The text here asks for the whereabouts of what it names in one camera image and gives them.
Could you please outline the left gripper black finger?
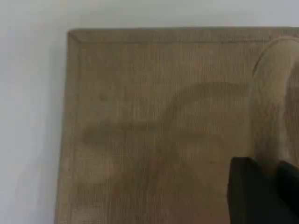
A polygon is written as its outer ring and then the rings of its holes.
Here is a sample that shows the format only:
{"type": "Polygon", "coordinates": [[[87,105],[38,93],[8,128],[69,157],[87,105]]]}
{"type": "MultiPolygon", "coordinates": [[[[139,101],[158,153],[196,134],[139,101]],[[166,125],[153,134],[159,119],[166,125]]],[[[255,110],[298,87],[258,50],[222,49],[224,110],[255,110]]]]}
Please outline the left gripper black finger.
{"type": "Polygon", "coordinates": [[[290,210],[249,157],[230,161],[227,202],[232,224],[288,224],[290,210]]]}
{"type": "Polygon", "coordinates": [[[280,161],[277,167],[278,224],[299,222],[299,168],[280,161]]]}

